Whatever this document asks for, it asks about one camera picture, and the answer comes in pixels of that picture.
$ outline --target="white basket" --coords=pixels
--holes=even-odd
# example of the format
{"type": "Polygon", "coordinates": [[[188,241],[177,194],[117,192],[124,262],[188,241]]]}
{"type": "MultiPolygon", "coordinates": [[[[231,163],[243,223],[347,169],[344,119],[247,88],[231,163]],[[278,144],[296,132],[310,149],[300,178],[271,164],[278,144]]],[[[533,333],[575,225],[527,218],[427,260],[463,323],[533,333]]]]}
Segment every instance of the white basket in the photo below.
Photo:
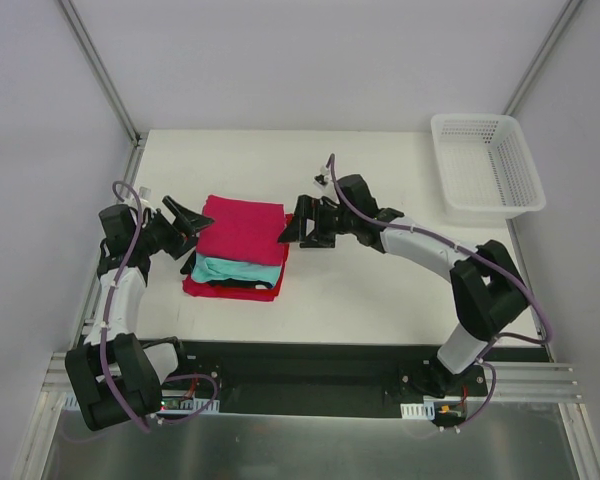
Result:
{"type": "Polygon", "coordinates": [[[544,208],[542,184],[515,118],[435,115],[431,131],[451,220],[492,223],[544,208]]]}

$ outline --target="stack of folded clothes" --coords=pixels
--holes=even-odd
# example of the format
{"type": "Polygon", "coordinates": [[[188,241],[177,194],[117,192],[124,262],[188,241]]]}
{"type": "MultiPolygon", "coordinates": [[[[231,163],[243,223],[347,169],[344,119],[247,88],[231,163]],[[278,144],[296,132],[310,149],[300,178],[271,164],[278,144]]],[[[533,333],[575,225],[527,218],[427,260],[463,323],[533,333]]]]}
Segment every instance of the stack of folded clothes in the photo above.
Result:
{"type": "Polygon", "coordinates": [[[214,220],[200,233],[195,264],[182,286],[193,296],[273,301],[280,292],[288,245],[281,204],[211,195],[202,214],[214,220]]]}

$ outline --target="white table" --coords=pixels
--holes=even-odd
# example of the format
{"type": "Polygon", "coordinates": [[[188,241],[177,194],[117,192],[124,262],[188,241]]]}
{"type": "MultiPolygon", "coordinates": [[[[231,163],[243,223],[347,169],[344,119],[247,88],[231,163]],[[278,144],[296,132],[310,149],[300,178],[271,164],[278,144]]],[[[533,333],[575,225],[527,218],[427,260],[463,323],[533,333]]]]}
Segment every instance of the white table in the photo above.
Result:
{"type": "MultiPolygon", "coordinates": [[[[171,195],[200,212],[215,194],[284,203],[292,212],[298,195],[320,196],[313,177],[331,152],[338,175],[360,173],[380,207],[394,207],[457,239],[498,240],[513,255],[504,222],[467,228],[445,221],[428,134],[154,130],[135,186],[151,189],[154,207],[171,195]]],[[[185,294],[179,274],[185,259],[152,257],[139,338],[421,345],[444,343],[458,323],[447,282],[363,247],[351,235],[338,237],[335,249],[292,245],[280,296],[272,303],[185,294]]],[[[535,336],[529,310],[507,330],[535,336]]]]}

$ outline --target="red cloth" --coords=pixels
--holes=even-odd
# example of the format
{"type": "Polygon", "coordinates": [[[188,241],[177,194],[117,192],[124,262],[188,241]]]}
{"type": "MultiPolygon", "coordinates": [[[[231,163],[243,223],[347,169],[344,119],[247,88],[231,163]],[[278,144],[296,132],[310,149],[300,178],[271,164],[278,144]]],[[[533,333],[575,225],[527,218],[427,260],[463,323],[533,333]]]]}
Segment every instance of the red cloth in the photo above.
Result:
{"type": "Polygon", "coordinates": [[[210,195],[202,214],[213,225],[200,232],[197,250],[207,257],[280,266],[284,246],[278,236],[285,228],[284,207],[210,195]]]}
{"type": "MultiPolygon", "coordinates": [[[[293,215],[287,215],[287,221],[291,221],[293,215]]],[[[182,290],[194,297],[210,297],[210,298],[233,298],[235,300],[255,300],[257,302],[272,302],[280,293],[282,285],[282,277],[284,277],[284,267],[289,256],[289,245],[282,245],[282,269],[280,270],[280,278],[272,289],[258,290],[257,288],[235,288],[223,287],[216,285],[212,287],[207,283],[198,283],[187,275],[182,282],[182,290]]]]}

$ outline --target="white wall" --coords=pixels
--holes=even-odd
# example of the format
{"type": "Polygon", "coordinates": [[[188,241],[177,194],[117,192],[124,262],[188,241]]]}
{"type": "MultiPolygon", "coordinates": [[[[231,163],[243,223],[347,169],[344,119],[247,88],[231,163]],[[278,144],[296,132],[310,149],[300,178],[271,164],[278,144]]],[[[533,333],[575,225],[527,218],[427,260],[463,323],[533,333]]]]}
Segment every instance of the white wall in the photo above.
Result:
{"type": "Polygon", "coordinates": [[[565,0],[75,0],[138,128],[500,112],[565,0]]]}
{"type": "Polygon", "coordinates": [[[585,4],[520,121],[547,196],[518,223],[522,251],[600,440],[600,0],[585,4]]]}
{"type": "Polygon", "coordinates": [[[52,1],[0,1],[0,479],[67,348],[126,137],[52,1]]]}

